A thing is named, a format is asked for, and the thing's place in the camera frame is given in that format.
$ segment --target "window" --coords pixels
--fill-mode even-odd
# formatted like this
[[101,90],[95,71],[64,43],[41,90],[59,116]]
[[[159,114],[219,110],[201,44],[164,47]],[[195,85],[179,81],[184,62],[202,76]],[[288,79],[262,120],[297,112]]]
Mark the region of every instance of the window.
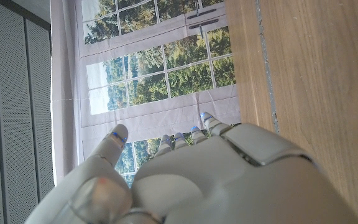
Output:
[[91,114],[235,84],[227,27],[86,66]]
[[[223,0],[199,0],[200,7]],[[84,43],[94,44],[128,34],[187,12],[195,11],[189,0],[82,0]]]

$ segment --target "white window frame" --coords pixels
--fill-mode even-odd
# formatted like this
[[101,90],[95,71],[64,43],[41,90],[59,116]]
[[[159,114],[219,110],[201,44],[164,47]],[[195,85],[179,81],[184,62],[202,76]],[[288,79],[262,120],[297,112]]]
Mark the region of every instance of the white window frame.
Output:
[[[100,136],[104,136],[106,131],[114,127],[117,123],[125,124],[129,129],[131,127],[158,127],[158,133],[170,133],[173,130],[181,131],[187,127],[192,127],[195,124],[202,126],[197,116],[197,112],[202,110],[211,111],[218,118],[223,119],[223,122],[238,123],[239,121],[239,108],[237,99],[237,89],[235,85],[224,86],[216,88],[216,82],[214,79],[212,61],[224,57],[230,57],[231,54],[222,55],[212,58],[209,50],[207,31],[214,30],[220,27],[227,26],[225,3],[221,2],[213,6],[209,6],[200,9],[200,12],[210,9],[217,9],[213,13],[205,14],[203,16],[196,17],[194,19],[186,19],[188,16],[195,14],[195,11],[182,14],[178,17],[169,19],[167,21],[159,22],[158,11],[157,24],[147,27],[142,30],[137,30],[125,35],[113,37],[112,39],[104,40],[90,45],[83,43],[83,23],[81,16],[81,0],[76,0],[76,12],[78,25],[78,37],[79,37],[79,52],[80,52],[80,119],[81,130],[80,136],[82,141],[87,141],[86,146],[83,146],[84,154],[88,149],[93,149],[94,145],[99,142]],[[207,44],[208,58],[199,62],[191,63],[188,65],[180,66],[177,68],[167,69],[164,57],[164,71],[151,73],[148,75],[139,76],[136,78],[127,79],[124,74],[124,81],[121,83],[129,82],[131,80],[145,78],[152,75],[164,73],[167,83],[167,90],[169,92],[168,99],[160,100],[150,103],[145,103],[136,106],[130,106],[123,109],[114,111],[108,111],[106,113],[91,115],[90,114],[90,99],[88,81],[86,76],[86,66],[94,63],[104,62],[114,58],[122,57],[127,54],[146,50],[157,45],[164,45],[176,40],[183,39],[185,37],[199,34],[199,29],[189,29],[189,26],[199,24],[204,21],[210,21],[211,19],[218,19],[218,22],[203,26],[204,37]],[[190,67],[199,63],[209,63],[211,69],[211,78],[213,81],[213,89],[192,93],[189,95],[178,96],[174,98],[170,97],[170,89],[168,82],[168,72],[173,70]],[[128,90],[126,85],[127,104],[129,105]],[[147,128],[140,129],[135,132],[131,132],[128,141],[140,141],[144,139],[156,138],[154,134],[150,134]]]

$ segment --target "tree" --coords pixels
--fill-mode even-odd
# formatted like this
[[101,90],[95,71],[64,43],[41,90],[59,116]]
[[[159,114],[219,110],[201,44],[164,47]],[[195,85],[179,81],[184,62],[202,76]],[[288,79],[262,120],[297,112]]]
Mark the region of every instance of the tree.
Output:
[[212,57],[231,53],[228,27],[222,27],[209,31],[208,40]]
[[201,35],[192,35],[182,40],[164,44],[167,68],[175,68],[208,58],[205,40]]
[[108,84],[113,84],[115,82],[124,80],[121,57],[103,62],[103,67],[105,68],[107,74]]
[[125,84],[109,86],[108,95],[109,102],[107,103],[107,107],[109,111],[127,107]]
[[149,1],[140,6],[120,12],[119,20],[122,34],[127,34],[156,24],[157,17],[155,15],[154,2]]
[[125,148],[122,151],[115,166],[115,170],[118,173],[124,174],[128,172],[135,172],[134,156],[132,150],[133,148],[131,143],[125,144]]
[[85,44],[93,44],[118,36],[117,15],[104,17],[100,20],[93,21],[92,23],[93,25],[85,24],[89,29],[89,32],[84,34]]
[[157,0],[157,6],[161,22],[196,10],[189,0]]
[[213,88],[208,62],[172,71],[168,77],[172,97]]
[[236,84],[234,77],[233,58],[221,58],[212,62],[216,87]]

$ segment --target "window frame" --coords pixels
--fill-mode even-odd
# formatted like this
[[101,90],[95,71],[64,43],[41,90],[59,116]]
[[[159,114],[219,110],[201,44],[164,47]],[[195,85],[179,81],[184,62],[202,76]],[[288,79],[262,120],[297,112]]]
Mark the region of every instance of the window frame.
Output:
[[[81,0],[76,0],[79,4],[76,4],[77,7],[77,13],[81,15],[82,9],[81,9]],[[146,2],[140,2],[139,4],[136,4],[136,6],[139,6],[141,4],[145,4]],[[226,9],[225,9],[225,3],[220,2],[217,4],[214,4],[212,6],[208,6],[206,8],[200,9],[200,12],[207,11],[210,9],[217,9],[215,12],[210,14],[205,14],[203,16],[196,17],[194,19],[187,20],[186,18],[188,16],[194,15],[196,12],[189,12],[186,14],[182,14],[178,17],[171,18],[169,20],[159,22],[159,15],[158,11],[156,12],[157,16],[157,24],[154,26],[147,27],[142,30],[137,30],[125,35],[121,35],[118,37],[114,37],[112,39],[107,39],[102,42],[97,42],[90,45],[85,45],[83,42],[83,34],[82,34],[82,16],[78,16],[77,19],[79,20],[78,23],[81,24],[78,29],[78,36],[80,38],[80,82],[79,82],[79,91],[80,91],[80,118],[81,118],[81,127],[90,127],[94,125],[100,125],[104,123],[114,123],[119,120],[124,119],[132,119],[135,117],[143,116],[146,113],[143,113],[144,111],[148,111],[148,113],[158,113],[161,111],[169,111],[169,110],[175,110],[178,108],[182,108],[184,106],[194,106],[200,103],[212,103],[216,100],[223,100],[228,98],[233,98],[237,96],[237,93],[233,93],[233,86],[224,86],[221,88],[227,89],[227,91],[217,91],[216,93],[220,94],[214,94],[214,90],[216,89],[216,80],[214,78],[213,73],[213,64],[212,62],[214,60],[219,60],[221,58],[230,57],[231,54],[227,55],[221,55],[218,57],[212,58],[211,51],[209,48],[209,40],[208,40],[208,31],[218,29],[221,27],[227,26],[227,20],[226,20]],[[165,58],[165,52],[162,50],[162,57],[163,57],[163,64],[164,64],[164,70],[161,72],[156,73],[150,73],[148,75],[142,75],[136,78],[128,79],[126,73],[124,73],[124,80],[110,84],[110,85],[118,85],[119,83],[125,83],[126,86],[126,100],[127,100],[127,107],[123,109],[113,110],[113,111],[107,111],[105,113],[100,114],[94,114],[91,115],[90,113],[90,99],[89,99],[89,89],[88,89],[88,81],[87,81],[87,74],[86,74],[86,66],[91,65],[94,63],[100,63],[103,61],[111,60],[114,58],[122,57],[122,63],[124,66],[124,56],[127,54],[131,54],[134,52],[138,52],[141,50],[146,50],[151,47],[155,47],[155,42],[158,42],[159,46],[162,46],[163,48],[164,44],[183,39],[185,37],[199,34],[199,29],[189,29],[189,26],[192,26],[194,24],[199,24],[200,22],[209,21],[211,19],[218,19],[218,22],[210,25],[203,26],[203,32],[204,32],[204,38],[206,41],[206,48],[207,48],[207,55],[208,58],[204,59],[199,62],[190,63],[188,65],[175,67],[167,69],[166,67],[166,58]],[[177,96],[175,98],[171,98],[170,96],[170,89],[169,89],[169,80],[168,80],[168,73],[174,70],[183,69],[186,67],[190,67],[192,65],[197,65],[200,63],[209,63],[209,69],[211,71],[211,79],[213,82],[213,89],[206,90],[199,93],[192,93],[189,95],[183,95],[183,96]],[[168,98],[166,100],[160,100],[160,101],[154,101],[150,103],[144,103],[141,105],[135,105],[135,106],[129,106],[129,91],[128,91],[128,82],[131,82],[132,80],[136,79],[142,79],[151,77],[152,75],[157,74],[165,74],[165,81],[167,84],[167,91],[168,91]]]

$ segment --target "white curtain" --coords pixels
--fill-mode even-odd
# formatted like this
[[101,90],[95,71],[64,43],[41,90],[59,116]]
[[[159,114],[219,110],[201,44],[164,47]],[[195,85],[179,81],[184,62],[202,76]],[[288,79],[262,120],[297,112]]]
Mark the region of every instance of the white curtain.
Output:
[[[84,44],[83,32],[86,27],[84,21],[89,18],[82,16],[82,13],[87,10],[83,7],[88,7],[89,12],[97,10],[96,6],[91,7],[92,2],[94,0],[50,1],[52,17],[51,113],[56,184],[75,166],[84,161],[105,134],[118,123],[128,127],[128,142],[134,142],[158,138],[163,134],[186,133],[194,125],[202,127],[199,114],[203,111],[208,111],[225,123],[241,122],[236,85],[217,88],[213,77],[213,62],[220,58],[229,58],[231,54],[215,57],[210,54],[209,51],[212,50],[209,48],[212,49],[212,47],[208,44],[208,58],[182,67],[209,63],[213,79],[213,88],[210,90],[176,97],[169,93],[169,97],[165,100],[136,106],[129,105],[127,102],[125,108],[95,113],[92,104],[106,103],[103,100],[106,97],[102,96],[102,91],[99,95],[91,96],[89,88],[92,80],[90,80],[89,68],[94,68],[92,75],[98,76],[98,73],[103,73],[102,62],[122,57],[124,64],[125,55],[155,46],[163,49],[163,44],[197,35],[201,31],[198,28],[190,29],[190,26],[204,22],[204,17],[189,22],[188,16],[195,13],[189,12],[167,21],[158,21],[158,24],[154,26],[129,34],[122,35],[119,31],[117,37],[94,44]],[[205,18],[216,19],[217,22],[202,27],[205,35],[209,30],[227,26],[224,3],[215,4],[214,9],[216,9],[214,16],[210,14]],[[165,73],[168,86],[167,74],[172,70],[165,66],[161,71]],[[99,78],[97,82],[104,83],[105,78]],[[128,92],[129,81],[122,82],[125,83],[126,92]]]

